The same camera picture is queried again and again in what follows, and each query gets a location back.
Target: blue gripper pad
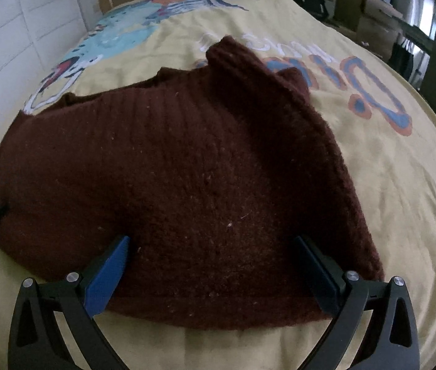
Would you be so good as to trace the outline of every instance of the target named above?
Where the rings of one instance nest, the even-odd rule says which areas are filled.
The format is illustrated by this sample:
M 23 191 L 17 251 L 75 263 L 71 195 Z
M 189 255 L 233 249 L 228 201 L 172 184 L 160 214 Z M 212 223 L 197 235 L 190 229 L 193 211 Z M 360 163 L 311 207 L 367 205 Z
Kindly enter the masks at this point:
M 95 260 L 83 272 L 84 308 L 90 318 L 102 313 L 124 273 L 129 251 L 128 236 L 113 243 L 103 256 Z

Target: tiled wall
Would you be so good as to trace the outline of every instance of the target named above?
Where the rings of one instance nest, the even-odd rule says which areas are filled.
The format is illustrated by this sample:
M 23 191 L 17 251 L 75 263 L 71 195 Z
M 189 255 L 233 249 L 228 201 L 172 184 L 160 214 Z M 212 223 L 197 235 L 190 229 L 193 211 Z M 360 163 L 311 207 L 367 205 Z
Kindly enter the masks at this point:
M 31 82 L 85 32 L 77 0 L 0 0 L 0 126 Z

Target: bed sheet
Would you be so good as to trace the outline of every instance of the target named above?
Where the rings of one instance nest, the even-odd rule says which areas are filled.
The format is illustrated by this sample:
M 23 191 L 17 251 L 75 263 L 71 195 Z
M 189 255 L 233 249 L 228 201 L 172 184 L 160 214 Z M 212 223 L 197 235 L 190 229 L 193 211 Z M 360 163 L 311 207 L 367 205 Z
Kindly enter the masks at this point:
M 152 77 L 162 66 L 206 65 L 224 35 L 252 49 L 273 71 L 295 66 L 328 122 L 355 184 L 387 278 L 405 278 L 421 368 L 436 364 L 436 116 L 387 65 L 292 0 L 139 0 L 109 12 L 11 111 L 37 113 L 66 91 L 77 95 Z M 0 370 L 22 279 L 31 276 L 0 251 Z M 105 312 L 99 327 L 129 368 L 280 370 L 297 368 L 328 322 L 277 329 L 197 331 Z M 73 357 L 88 368 L 62 316 Z M 340 363 L 347 368 L 360 329 Z

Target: folded sweater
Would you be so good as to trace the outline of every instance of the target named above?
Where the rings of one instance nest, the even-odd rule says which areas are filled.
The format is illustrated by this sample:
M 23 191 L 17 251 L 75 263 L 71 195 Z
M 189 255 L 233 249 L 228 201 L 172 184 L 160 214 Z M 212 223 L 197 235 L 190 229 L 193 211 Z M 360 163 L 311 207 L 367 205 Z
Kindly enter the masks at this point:
M 0 248 L 46 280 L 131 237 L 108 309 L 199 329 L 323 318 L 291 249 L 309 235 L 343 270 L 383 270 L 333 133 L 301 73 L 231 37 L 208 65 L 64 95 L 0 144 Z

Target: metal screw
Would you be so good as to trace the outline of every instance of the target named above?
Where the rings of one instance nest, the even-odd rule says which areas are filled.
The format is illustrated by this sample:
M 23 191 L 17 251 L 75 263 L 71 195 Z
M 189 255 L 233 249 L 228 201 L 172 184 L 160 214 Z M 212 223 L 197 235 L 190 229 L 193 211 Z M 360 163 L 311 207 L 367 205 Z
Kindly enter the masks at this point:
M 346 272 L 346 278 L 350 281 L 358 281 L 360 277 L 357 271 L 350 270 Z
M 399 276 L 395 276 L 393 278 L 393 281 L 395 282 L 396 285 L 399 285 L 399 286 L 405 285 L 405 280 Z
M 68 282 L 76 282 L 79 279 L 78 273 L 69 273 L 67 274 L 66 280 Z
M 32 278 L 26 278 L 26 279 L 23 281 L 23 286 L 24 286 L 25 288 L 29 288 L 31 285 L 33 285 L 33 279 L 32 279 Z

